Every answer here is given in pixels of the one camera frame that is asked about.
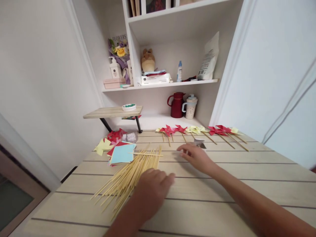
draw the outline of bundle of bamboo skewers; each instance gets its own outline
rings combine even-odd
[[[119,213],[120,209],[124,206],[125,202],[131,195],[140,179],[141,174],[147,169],[158,168],[159,158],[162,156],[160,155],[161,146],[159,149],[157,148],[156,151],[152,149],[150,154],[148,154],[146,151],[149,146],[150,144],[148,144],[146,149],[135,155],[134,160],[130,164],[123,166],[99,191],[91,197],[91,199],[93,199],[100,196],[95,203],[97,204],[102,197],[107,196],[107,198],[101,203],[101,206],[107,203],[102,212],[104,212],[113,199],[116,198],[116,205],[113,209],[112,220]],[[108,189],[101,195],[101,192],[106,187],[108,187]]]

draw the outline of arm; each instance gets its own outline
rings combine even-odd
[[[161,208],[174,183],[174,177],[174,173],[167,176],[160,170],[145,171],[141,175],[133,195],[119,212],[104,237],[136,236],[141,226]]]
[[[186,144],[178,150],[193,167],[219,182],[265,236],[316,236],[315,228],[216,165],[201,148]]]

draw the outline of soap dispenser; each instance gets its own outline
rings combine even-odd
[[[194,96],[194,94],[190,94],[187,98],[187,102],[182,104],[182,112],[185,112],[186,119],[193,119],[195,108],[197,106],[198,99]]]
[[[112,59],[112,63],[110,64],[111,73],[113,78],[122,78],[122,70],[120,65],[117,63],[114,57],[109,57]]]

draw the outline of pink box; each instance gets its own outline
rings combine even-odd
[[[106,89],[120,88],[121,85],[126,84],[125,78],[114,78],[103,80]]]

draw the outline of bamboo skewer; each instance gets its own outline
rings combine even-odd
[[[134,154],[134,155],[144,155],[144,156],[164,156],[164,155],[156,155],[156,154],[147,154],[147,153],[133,153],[129,152],[129,154]]]
[[[183,138],[184,138],[184,140],[185,140],[185,137],[184,137],[183,133],[181,133],[181,134],[182,134],[182,136],[183,136]],[[187,143],[187,140],[185,140],[185,143]]]
[[[115,199],[116,203],[113,208],[112,219],[116,217],[130,197],[132,191],[140,179],[141,174],[147,169],[158,168],[159,159],[161,156],[163,156],[161,155],[162,147],[160,145],[160,147],[156,148],[156,150],[151,149],[150,154],[148,154],[146,152],[150,144],[148,144],[145,149],[139,151],[138,153],[132,153],[134,154],[134,160],[130,164],[123,166],[105,185],[102,186],[102,188],[100,188],[92,196],[91,199],[100,195],[100,198],[96,201],[96,203],[98,203],[101,198],[106,196],[100,205],[103,206],[105,204],[102,212],[104,212],[105,209],[109,207],[110,203]],[[100,193],[104,189],[106,189],[106,191],[101,195]]]
[[[202,132],[205,136],[207,136],[212,142],[214,142],[216,145],[217,145],[217,143],[215,142],[215,141],[213,141],[213,139],[212,138],[210,138],[205,132]]]
[[[233,147],[233,145],[232,144],[230,144],[222,135],[220,135],[219,134],[219,136],[221,137],[221,138],[223,138],[223,140],[225,141],[225,142],[227,142],[232,148],[234,148],[234,149],[236,149],[235,147]]]
[[[243,140],[242,138],[240,138],[239,136],[237,136],[237,135],[235,135],[235,134],[234,134],[234,136],[235,136],[235,137],[238,137],[238,138],[239,138],[240,140],[242,140],[244,143],[248,144],[246,141],[244,141],[244,140]]]
[[[235,142],[237,142],[243,149],[245,149],[246,151],[249,151],[247,148],[241,145],[235,138],[233,138],[229,133],[227,133],[227,135],[230,136]]]

